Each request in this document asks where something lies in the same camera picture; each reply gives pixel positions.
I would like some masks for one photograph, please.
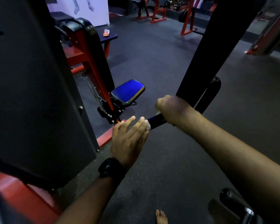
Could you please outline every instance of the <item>padded backrest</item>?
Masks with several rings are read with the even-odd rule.
[[[95,27],[88,20],[83,18],[71,19],[71,21],[79,24],[83,28],[88,48],[96,63],[97,69],[101,75],[107,91],[111,92],[112,90],[114,90],[115,86],[104,50],[101,45],[101,40],[97,34]],[[71,22],[67,23],[66,26],[71,29]]]

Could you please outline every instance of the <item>black watch strap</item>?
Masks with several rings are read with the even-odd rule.
[[[124,167],[115,158],[106,159],[98,168],[98,172],[102,178],[111,176],[117,184],[123,180],[126,174]]]

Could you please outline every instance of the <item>hand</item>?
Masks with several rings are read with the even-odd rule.
[[[135,116],[126,122],[116,124],[112,132],[111,155],[116,158],[128,171],[137,160],[149,131],[146,130],[148,120],[141,117],[139,121],[129,130],[127,128],[135,120]]]
[[[159,98],[155,107],[162,113],[168,123],[177,127],[180,127],[180,125],[183,124],[187,115],[196,112],[183,99],[170,95]]]

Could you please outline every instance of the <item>dark gray floor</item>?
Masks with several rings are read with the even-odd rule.
[[[110,30],[119,35],[111,42],[109,59],[115,85],[129,79],[146,85],[138,105],[128,108],[124,118],[152,117],[157,98],[177,91],[202,37],[192,33],[180,38],[181,27],[174,20],[150,24],[132,18],[111,19]],[[250,45],[240,41],[219,71],[222,88],[204,116],[280,164],[280,63],[270,57],[245,55]],[[207,62],[202,60],[197,74],[203,74],[204,64]],[[82,78],[76,82],[99,136],[110,125],[99,117]],[[85,190],[108,156],[109,146],[59,191],[59,199],[68,204]],[[214,223],[208,206],[224,187],[233,188],[203,149],[165,124],[151,132],[101,223],[155,223],[156,209],[165,211],[169,223]]]

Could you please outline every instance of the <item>white wall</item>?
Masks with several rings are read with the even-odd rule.
[[[74,18],[85,18],[94,26],[109,23],[108,0],[76,0],[80,10],[75,14],[75,2],[73,0],[57,0],[57,4],[48,4],[50,12],[64,12]]]

